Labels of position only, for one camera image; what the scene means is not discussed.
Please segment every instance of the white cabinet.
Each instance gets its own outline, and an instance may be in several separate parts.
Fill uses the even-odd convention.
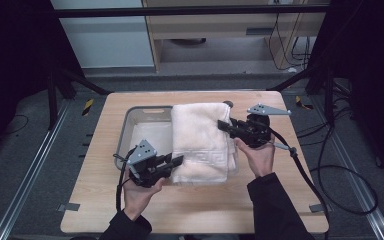
[[[55,9],[142,7],[140,0],[51,0]],[[61,18],[85,74],[154,68],[144,17]]]

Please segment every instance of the metal tray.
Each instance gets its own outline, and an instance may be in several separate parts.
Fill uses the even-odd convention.
[[[171,124],[172,106],[137,106],[129,109],[124,118],[117,154],[126,157],[130,149],[146,139],[156,150],[157,155],[173,151],[173,128]],[[118,169],[122,161],[114,159]]]

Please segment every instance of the human hand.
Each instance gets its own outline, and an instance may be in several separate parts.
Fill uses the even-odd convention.
[[[240,138],[235,138],[238,148],[245,153],[248,164],[255,177],[263,177],[273,172],[273,161],[275,146],[274,135],[271,135],[270,142],[258,148],[250,148]]]
[[[129,178],[129,168],[126,168],[124,179]],[[165,178],[160,178],[154,186],[145,188],[136,185],[129,180],[123,185],[124,190],[124,213],[130,220],[135,221],[148,206],[151,197],[162,190]]]

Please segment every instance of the folded towel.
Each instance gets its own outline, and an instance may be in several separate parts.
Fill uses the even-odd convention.
[[[237,172],[233,139],[217,128],[217,121],[230,122],[225,103],[175,105],[171,111],[173,157],[183,155],[183,164],[171,180],[180,185],[222,183]]]

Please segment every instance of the wooden tabletop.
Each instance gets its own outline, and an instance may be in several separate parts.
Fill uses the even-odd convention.
[[[70,203],[80,204],[80,208],[78,211],[65,212],[61,230],[66,233],[103,232],[115,215],[115,194],[120,171],[112,155],[117,151],[124,117],[130,108],[225,100],[234,103],[231,117],[240,120],[246,120],[246,109],[257,103],[286,110],[281,94],[271,91],[110,94],[70,198]],[[290,146],[297,148],[300,161],[308,173],[290,117],[270,116],[270,120],[271,127]],[[143,216],[152,224],[153,233],[253,233],[252,203],[246,185],[254,179],[254,175],[241,151],[238,165],[239,172],[221,185],[164,186],[143,212]],[[309,209],[310,205],[320,202],[303,180],[288,151],[276,150],[274,171],[307,230],[311,233],[327,231],[328,223],[324,214],[311,213]]]

